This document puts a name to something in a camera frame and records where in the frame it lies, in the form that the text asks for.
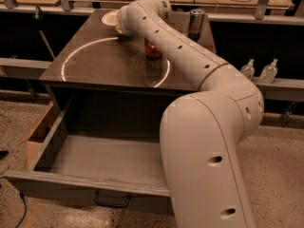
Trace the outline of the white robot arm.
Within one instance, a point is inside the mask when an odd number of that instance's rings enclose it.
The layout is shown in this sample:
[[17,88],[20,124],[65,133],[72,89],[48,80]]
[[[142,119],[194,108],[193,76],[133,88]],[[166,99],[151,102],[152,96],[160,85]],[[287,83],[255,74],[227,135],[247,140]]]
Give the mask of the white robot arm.
[[138,0],[118,13],[118,31],[139,34],[194,87],[164,111],[161,157],[178,228],[256,228],[237,146],[255,131],[264,103],[234,66],[171,28],[168,0]]

